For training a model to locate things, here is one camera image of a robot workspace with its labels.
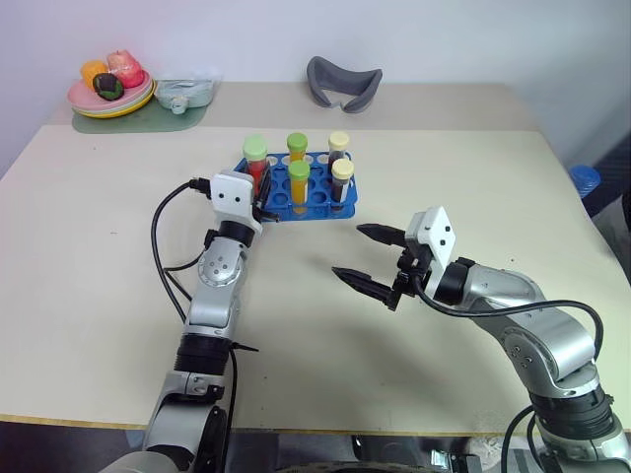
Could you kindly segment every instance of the beige table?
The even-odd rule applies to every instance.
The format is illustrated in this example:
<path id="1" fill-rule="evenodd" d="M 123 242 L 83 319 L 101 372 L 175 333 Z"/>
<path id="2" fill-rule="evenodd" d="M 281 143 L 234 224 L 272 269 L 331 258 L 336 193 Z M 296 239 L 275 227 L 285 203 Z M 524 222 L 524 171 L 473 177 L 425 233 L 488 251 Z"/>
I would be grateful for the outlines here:
<path id="1" fill-rule="evenodd" d="M 601 380 L 631 427 L 631 290 L 505 88 L 384 86 L 366 115 L 345 115 L 312 105 L 300 85 L 226 84 L 201 125 L 183 132 L 84 135 L 68 119 L 58 111 L 0 181 L 0 419 L 145 424 L 180 334 L 151 257 L 157 204 L 190 177 L 231 167 L 248 133 L 282 151 L 287 133 L 303 129 L 323 150 L 331 129 L 346 128 L 355 217 L 268 224 L 253 248 L 237 339 L 261 351 L 239 353 L 235 427 L 505 430 L 527 396 L 489 335 L 418 300 L 390 312 L 329 269 L 389 283 L 396 249 L 354 227 L 403 228 L 437 204 L 456 229 L 454 257 L 525 272 L 549 298 L 600 312 Z M 213 223 L 203 197 L 180 196 L 159 227 L 164 262 L 190 259 Z M 192 273 L 182 281 L 194 287 Z"/>

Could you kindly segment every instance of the toy fruit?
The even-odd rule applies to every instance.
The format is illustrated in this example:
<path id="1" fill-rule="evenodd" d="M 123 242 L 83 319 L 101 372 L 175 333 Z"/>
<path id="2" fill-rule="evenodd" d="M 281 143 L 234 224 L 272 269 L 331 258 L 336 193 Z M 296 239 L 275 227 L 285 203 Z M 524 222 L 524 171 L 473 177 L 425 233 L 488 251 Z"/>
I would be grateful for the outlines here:
<path id="1" fill-rule="evenodd" d="M 139 86 L 144 80 L 140 63 L 126 49 L 107 56 L 109 72 L 118 78 L 125 89 Z"/>
<path id="2" fill-rule="evenodd" d="M 121 82 L 110 73 L 97 74 L 93 80 L 95 92 L 106 101 L 120 99 L 125 93 Z"/>
<path id="3" fill-rule="evenodd" d="M 81 77 L 83 77 L 83 82 L 85 82 L 86 86 L 92 90 L 95 89 L 92 84 L 95 76 L 105 72 L 107 72 L 107 66 L 105 66 L 105 63 L 102 61 L 88 61 L 81 66 Z"/>

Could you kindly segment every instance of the stacked plates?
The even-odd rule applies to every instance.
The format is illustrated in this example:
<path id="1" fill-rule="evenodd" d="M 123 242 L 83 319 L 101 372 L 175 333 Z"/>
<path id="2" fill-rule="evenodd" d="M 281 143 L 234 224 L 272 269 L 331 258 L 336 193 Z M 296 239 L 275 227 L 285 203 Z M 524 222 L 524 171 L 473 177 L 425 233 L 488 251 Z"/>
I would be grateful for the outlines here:
<path id="1" fill-rule="evenodd" d="M 75 83 L 68 91 L 68 101 L 72 109 L 91 118 L 114 118 L 137 110 L 153 96 L 156 84 L 151 76 L 144 72 L 144 79 L 139 86 L 125 89 L 124 95 L 117 101 L 106 101 L 83 81 Z"/>

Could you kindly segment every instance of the test tube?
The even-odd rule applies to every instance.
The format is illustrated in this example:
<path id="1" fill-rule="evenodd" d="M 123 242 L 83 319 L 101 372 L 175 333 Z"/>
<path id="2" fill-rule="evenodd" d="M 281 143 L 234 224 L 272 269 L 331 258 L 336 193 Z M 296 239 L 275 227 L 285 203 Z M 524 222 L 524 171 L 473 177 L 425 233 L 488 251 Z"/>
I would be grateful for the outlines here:
<path id="1" fill-rule="evenodd" d="M 334 131 L 328 135 L 328 172 L 331 173 L 333 163 L 346 156 L 346 148 L 350 138 L 343 131 Z"/>
<path id="2" fill-rule="evenodd" d="M 307 212 L 307 196 L 309 194 L 308 180 L 309 163 L 306 161 L 294 161 L 289 164 L 289 180 L 291 183 L 292 203 L 294 213 L 304 214 Z"/>
<path id="3" fill-rule="evenodd" d="M 351 177 L 355 172 L 355 165 L 353 165 L 351 160 L 342 158 L 333 163 L 331 171 L 333 174 L 331 200 L 333 202 L 344 202 L 348 194 L 348 186 L 350 185 Z M 331 204 L 331 208 L 333 210 L 341 210 L 342 206 Z"/>
<path id="4" fill-rule="evenodd" d="M 244 156 L 247 160 L 246 172 L 254 179 L 254 197 L 258 196 L 260 183 L 267 169 L 267 145 L 260 135 L 249 135 L 244 141 Z"/>
<path id="5" fill-rule="evenodd" d="M 287 137 L 287 148 L 289 148 L 289 162 L 302 161 L 307 150 L 307 135 L 304 133 L 292 133 Z"/>

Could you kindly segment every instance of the yellow plate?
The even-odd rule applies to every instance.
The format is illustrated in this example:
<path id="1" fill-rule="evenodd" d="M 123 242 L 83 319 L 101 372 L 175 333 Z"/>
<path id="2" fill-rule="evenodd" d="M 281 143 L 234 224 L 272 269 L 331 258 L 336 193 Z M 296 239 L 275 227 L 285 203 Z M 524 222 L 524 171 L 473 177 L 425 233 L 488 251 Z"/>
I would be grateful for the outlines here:
<path id="1" fill-rule="evenodd" d="M 130 108 L 113 111 L 112 113 L 102 113 L 102 114 L 87 113 L 85 111 L 79 111 L 76 109 L 75 111 L 79 113 L 80 115 L 89 116 L 90 118 L 115 118 L 117 116 L 126 115 L 128 113 L 131 113 L 132 111 L 136 111 L 138 108 L 145 105 L 148 101 L 151 100 L 151 97 L 154 96 L 154 91 L 156 90 L 156 81 L 152 80 L 151 82 L 152 84 L 151 84 L 151 89 L 149 90 L 149 94 L 147 94 L 147 96 L 143 100 L 135 103 Z"/>

